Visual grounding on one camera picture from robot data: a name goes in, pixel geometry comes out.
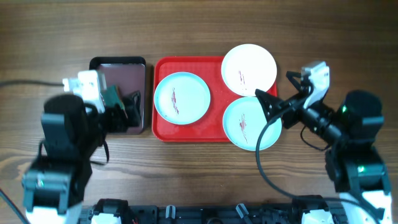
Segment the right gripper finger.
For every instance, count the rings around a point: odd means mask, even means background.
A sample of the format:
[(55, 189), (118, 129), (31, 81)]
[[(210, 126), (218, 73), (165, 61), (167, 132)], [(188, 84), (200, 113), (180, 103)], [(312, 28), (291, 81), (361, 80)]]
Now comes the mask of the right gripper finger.
[(267, 122), (277, 120), (283, 116), (284, 101), (282, 99), (260, 89), (255, 90), (255, 96), (261, 105)]
[(289, 80), (289, 82), (291, 82), (291, 84), (293, 84), (293, 86), (295, 87), (295, 89), (298, 92), (302, 92), (302, 86), (301, 86), (302, 75), (301, 75), (301, 73), (288, 71), (288, 72), (286, 72), (286, 77)]

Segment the green yellow sponge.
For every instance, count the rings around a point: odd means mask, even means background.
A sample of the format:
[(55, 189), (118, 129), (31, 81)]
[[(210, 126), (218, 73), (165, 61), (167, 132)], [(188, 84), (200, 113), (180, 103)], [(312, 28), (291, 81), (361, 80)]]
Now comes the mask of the green yellow sponge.
[(119, 94), (119, 87), (117, 85), (112, 85), (107, 87), (107, 89), (102, 90), (101, 97), (106, 107), (113, 108), (119, 106), (122, 110), (125, 109), (125, 105)]

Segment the light blue plate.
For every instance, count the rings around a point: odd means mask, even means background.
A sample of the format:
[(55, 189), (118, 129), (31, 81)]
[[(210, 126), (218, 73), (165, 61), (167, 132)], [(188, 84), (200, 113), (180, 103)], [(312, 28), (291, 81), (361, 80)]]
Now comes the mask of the light blue plate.
[(186, 125), (198, 121), (208, 111), (210, 102), (208, 85), (190, 72), (172, 73), (155, 88), (155, 109), (172, 124)]
[(223, 129), (227, 138), (241, 149), (255, 151), (267, 120), (256, 97), (242, 97), (224, 111)]

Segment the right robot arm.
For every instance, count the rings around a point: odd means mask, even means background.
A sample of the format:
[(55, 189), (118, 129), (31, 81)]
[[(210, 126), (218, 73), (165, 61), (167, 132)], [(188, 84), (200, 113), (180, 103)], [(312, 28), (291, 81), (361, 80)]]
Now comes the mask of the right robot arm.
[(298, 196), (276, 186), (266, 176), (261, 159), (256, 156), (262, 178), (276, 191), (300, 203), (290, 217), (303, 223), (309, 219), (320, 221), (329, 217), (339, 223), (338, 215), (326, 208), (326, 203), (342, 205), (346, 223), (392, 223), (391, 183), (387, 167), (374, 142), (384, 124), (380, 99), (368, 91), (349, 92), (337, 111), (324, 104), (330, 86), (326, 70), (287, 72), (286, 77), (297, 89), (297, 94), (282, 100), (260, 89), (255, 91), (267, 124), (260, 132), (278, 119), (289, 129), (302, 123), (324, 140), (325, 169), (334, 183), (338, 197)]

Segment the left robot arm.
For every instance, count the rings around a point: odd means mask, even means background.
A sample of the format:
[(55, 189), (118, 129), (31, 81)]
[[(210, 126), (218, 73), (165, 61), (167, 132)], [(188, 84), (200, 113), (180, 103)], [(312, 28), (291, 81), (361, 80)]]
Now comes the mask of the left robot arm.
[(30, 223), (77, 223), (92, 175), (90, 157), (107, 148), (106, 135), (125, 132), (129, 121), (119, 105), (100, 113), (73, 94), (50, 98), (41, 117), (44, 139), (22, 177), (23, 205)]

